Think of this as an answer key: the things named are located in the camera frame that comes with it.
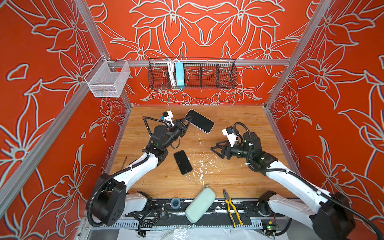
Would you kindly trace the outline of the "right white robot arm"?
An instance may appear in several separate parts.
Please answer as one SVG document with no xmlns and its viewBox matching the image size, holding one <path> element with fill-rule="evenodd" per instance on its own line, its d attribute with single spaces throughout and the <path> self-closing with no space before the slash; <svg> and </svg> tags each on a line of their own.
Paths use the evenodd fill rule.
<svg viewBox="0 0 384 240">
<path fill-rule="evenodd" d="M 224 129 L 223 135 L 227 140 L 216 143 L 211 151 L 222 159 L 245 159 L 251 171 L 276 181 L 300 199 L 296 202 L 274 191 L 267 191 L 258 198 L 260 215 L 284 215 L 309 227 L 322 240 L 347 239 L 356 227 L 354 217 L 358 217 L 373 229 L 379 240 L 384 238 L 375 224 L 351 208 L 345 195 L 339 192 L 332 194 L 291 171 L 275 156 L 263 151 L 256 133 L 246 129 L 241 135 L 238 125 L 246 127 L 236 122 Z"/>
</svg>

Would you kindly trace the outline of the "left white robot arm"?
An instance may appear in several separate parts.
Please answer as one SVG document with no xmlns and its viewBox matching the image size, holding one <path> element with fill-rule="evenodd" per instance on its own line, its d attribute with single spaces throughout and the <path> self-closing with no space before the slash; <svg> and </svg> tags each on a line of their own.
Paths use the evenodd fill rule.
<svg viewBox="0 0 384 240">
<path fill-rule="evenodd" d="M 151 197 L 143 192 L 129 194 L 130 188 L 148 172 L 157 168 L 168 156 L 168 147 L 179 141 L 189 129 L 192 117 L 158 119 L 160 125 L 151 130 L 149 117 L 143 118 L 150 136 L 143 154 L 124 169 L 98 178 L 86 205 L 87 220 L 93 227 L 112 226 L 121 216 L 147 211 Z"/>
</svg>

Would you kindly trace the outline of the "phone in black case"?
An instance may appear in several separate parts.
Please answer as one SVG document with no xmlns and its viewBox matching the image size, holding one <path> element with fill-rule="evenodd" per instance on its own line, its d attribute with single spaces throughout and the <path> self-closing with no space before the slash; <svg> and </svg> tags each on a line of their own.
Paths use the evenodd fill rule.
<svg viewBox="0 0 384 240">
<path fill-rule="evenodd" d="M 182 175 L 186 175 L 193 171 L 193 167 L 185 151 L 174 153 L 174 158 Z"/>
</svg>

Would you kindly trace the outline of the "mint green glasses case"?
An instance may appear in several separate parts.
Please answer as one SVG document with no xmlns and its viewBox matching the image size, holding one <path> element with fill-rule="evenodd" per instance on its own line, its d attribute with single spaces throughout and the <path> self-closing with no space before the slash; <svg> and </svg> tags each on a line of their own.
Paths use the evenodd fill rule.
<svg viewBox="0 0 384 240">
<path fill-rule="evenodd" d="M 216 199 L 216 194 L 211 188 L 204 188 L 186 208 L 185 215 L 190 223 L 200 220 Z"/>
</svg>

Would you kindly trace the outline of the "light blue box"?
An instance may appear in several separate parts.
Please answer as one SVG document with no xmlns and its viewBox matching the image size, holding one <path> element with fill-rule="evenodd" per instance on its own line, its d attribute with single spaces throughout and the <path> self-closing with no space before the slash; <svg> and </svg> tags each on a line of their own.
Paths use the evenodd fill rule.
<svg viewBox="0 0 384 240">
<path fill-rule="evenodd" d="M 175 63 L 176 70 L 176 84 L 179 88 L 185 87 L 185 74 L 184 74 L 184 63 L 176 62 Z"/>
</svg>

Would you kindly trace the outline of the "blue tape roll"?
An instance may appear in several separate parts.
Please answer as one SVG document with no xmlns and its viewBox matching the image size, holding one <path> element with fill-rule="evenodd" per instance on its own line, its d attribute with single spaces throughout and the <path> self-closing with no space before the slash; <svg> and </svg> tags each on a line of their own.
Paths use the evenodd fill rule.
<svg viewBox="0 0 384 240">
<path fill-rule="evenodd" d="M 173 198 L 170 202 L 171 208 L 179 209 L 181 207 L 181 200 L 179 198 Z"/>
</svg>

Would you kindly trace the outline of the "green circuit board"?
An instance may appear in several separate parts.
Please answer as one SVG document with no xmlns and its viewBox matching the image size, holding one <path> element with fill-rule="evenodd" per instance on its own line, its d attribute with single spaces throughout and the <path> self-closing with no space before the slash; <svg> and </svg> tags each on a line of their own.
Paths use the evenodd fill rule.
<svg viewBox="0 0 384 240">
<path fill-rule="evenodd" d="M 273 221 L 269 221 L 269 222 L 266 222 L 264 223 L 263 225 L 263 231 L 267 232 L 267 233 L 275 233 L 279 230 L 279 226 L 276 225 Z"/>
</svg>

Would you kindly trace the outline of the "yellow handled pliers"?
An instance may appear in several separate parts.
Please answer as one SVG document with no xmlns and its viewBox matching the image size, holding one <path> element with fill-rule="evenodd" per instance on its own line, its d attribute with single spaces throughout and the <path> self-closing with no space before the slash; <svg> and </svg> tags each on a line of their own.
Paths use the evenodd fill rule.
<svg viewBox="0 0 384 240">
<path fill-rule="evenodd" d="M 238 212 L 236 206 L 234 205 L 232 198 L 230 197 L 230 195 L 229 195 L 228 192 L 226 191 L 226 189 L 223 189 L 223 195 L 224 195 L 224 198 L 225 198 L 225 202 L 226 202 L 226 204 L 227 204 L 227 213 L 228 213 L 228 215 L 229 215 L 229 217 L 230 217 L 232 226 L 234 227 L 234 229 L 237 228 L 238 224 L 239 224 L 240 226 L 243 226 L 244 223 L 243 223 L 243 221 L 242 221 L 242 219 L 241 219 L 241 217 L 240 217 L 240 214 L 239 214 L 239 212 Z M 238 224 L 236 223 L 233 214 L 236 215 Z"/>
</svg>

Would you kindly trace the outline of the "clear plastic wall bin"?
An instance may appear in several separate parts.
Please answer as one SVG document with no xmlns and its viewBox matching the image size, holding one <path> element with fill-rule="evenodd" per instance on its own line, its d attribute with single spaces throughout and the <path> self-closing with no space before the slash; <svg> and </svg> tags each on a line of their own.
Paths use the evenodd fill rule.
<svg viewBox="0 0 384 240">
<path fill-rule="evenodd" d="M 119 98 L 130 75 L 128 61 L 108 61 L 101 56 L 85 76 L 85 82 L 96 98 Z"/>
</svg>

